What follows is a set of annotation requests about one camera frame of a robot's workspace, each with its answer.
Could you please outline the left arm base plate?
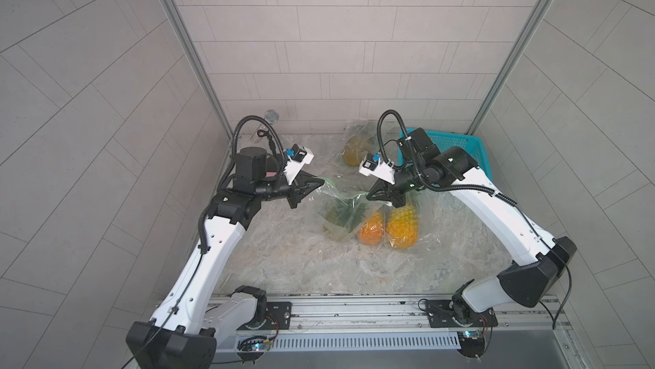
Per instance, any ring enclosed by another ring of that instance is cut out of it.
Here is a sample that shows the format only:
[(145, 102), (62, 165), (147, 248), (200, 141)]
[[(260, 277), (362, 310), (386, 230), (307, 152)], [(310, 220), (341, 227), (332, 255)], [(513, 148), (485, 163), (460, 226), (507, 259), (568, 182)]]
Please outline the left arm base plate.
[(247, 323), (239, 328), (243, 331), (275, 331), (288, 330), (292, 315), (291, 302), (269, 302), (264, 319), (260, 322)]

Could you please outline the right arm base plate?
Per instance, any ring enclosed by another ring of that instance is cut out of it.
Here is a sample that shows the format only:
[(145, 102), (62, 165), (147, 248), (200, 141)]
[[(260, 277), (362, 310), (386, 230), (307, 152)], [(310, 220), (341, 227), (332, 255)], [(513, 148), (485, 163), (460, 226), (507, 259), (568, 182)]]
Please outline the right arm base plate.
[(489, 328), (497, 327), (498, 320), (494, 309), (487, 309), (483, 313), (467, 312), (464, 322), (461, 323), (451, 308), (450, 300), (421, 299), (417, 306), (428, 318), (431, 328)]

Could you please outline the zip-top bag green pineapple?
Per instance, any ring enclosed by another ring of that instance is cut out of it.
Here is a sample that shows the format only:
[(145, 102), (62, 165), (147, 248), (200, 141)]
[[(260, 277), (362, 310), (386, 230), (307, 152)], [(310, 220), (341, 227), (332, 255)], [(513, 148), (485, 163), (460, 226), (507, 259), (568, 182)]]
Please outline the zip-top bag green pineapple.
[(385, 215), (389, 206), (386, 202), (370, 201), (367, 192), (359, 190), (341, 191), (329, 178), (322, 178), (324, 184), (312, 193), (315, 211), (322, 224), (322, 231), (333, 241), (344, 242), (355, 237), (365, 222), (376, 212)]

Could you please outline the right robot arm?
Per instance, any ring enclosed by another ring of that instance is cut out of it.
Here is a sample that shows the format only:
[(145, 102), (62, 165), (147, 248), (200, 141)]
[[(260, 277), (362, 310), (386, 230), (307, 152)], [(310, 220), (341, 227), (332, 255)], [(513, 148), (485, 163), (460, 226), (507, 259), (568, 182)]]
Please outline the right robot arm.
[(460, 326), (472, 326), (474, 316), (516, 302), (533, 308), (562, 275), (577, 251), (568, 237), (557, 239), (532, 222), (517, 202), (502, 193), (463, 148), (440, 151), (418, 128), (397, 141), (403, 162), (395, 165), (380, 151), (367, 154), (359, 171), (376, 177), (368, 200), (400, 209), (410, 191), (450, 193), (466, 205), (501, 241), (511, 265), (483, 280), (471, 280), (453, 296), (448, 313)]

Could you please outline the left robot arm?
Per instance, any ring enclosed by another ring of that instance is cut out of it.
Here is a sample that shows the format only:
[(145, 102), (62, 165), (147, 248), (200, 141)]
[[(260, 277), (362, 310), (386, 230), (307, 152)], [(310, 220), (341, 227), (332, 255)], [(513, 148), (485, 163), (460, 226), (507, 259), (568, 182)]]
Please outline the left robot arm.
[(305, 172), (313, 152), (298, 144), (269, 153), (244, 147), (231, 158), (217, 193), (201, 213), (199, 243), (170, 294), (151, 318), (126, 336), (127, 368), (208, 368), (216, 349), (242, 326), (268, 321), (264, 290), (238, 287), (207, 324), (206, 311), (223, 269), (264, 201), (284, 198), (296, 208), (324, 181)]

